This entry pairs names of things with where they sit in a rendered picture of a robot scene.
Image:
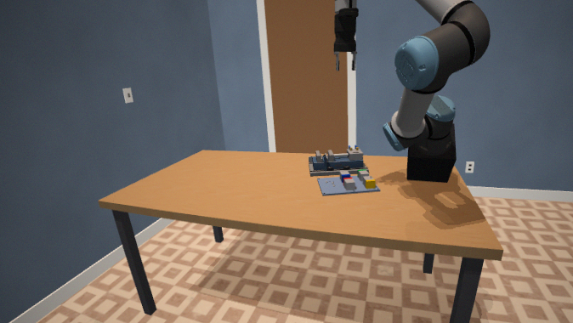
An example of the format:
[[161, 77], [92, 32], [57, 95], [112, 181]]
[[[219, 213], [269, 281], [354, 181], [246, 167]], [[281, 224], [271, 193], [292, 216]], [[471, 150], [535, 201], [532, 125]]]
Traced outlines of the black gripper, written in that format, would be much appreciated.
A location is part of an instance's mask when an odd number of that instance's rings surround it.
[[[359, 10], [356, 8], [357, 0], [335, 1], [335, 36], [334, 54], [336, 55], [336, 71], [339, 71], [339, 52], [353, 54], [352, 71], [355, 71], [356, 58], [356, 17]], [[341, 17], [340, 17], [341, 16]], [[342, 17], [343, 16], [343, 17]]]

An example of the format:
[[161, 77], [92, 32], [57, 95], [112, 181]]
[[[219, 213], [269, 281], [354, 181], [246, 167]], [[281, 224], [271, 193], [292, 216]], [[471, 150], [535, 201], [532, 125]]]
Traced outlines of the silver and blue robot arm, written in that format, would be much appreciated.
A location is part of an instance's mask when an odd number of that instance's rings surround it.
[[394, 65], [405, 87], [399, 110], [391, 122], [383, 125], [383, 131], [396, 151], [415, 145], [422, 153], [437, 156], [451, 147], [456, 106], [450, 99], [434, 94], [452, 73], [482, 57], [491, 31], [485, 14], [471, 0], [416, 1], [441, 26], [398, 48]]

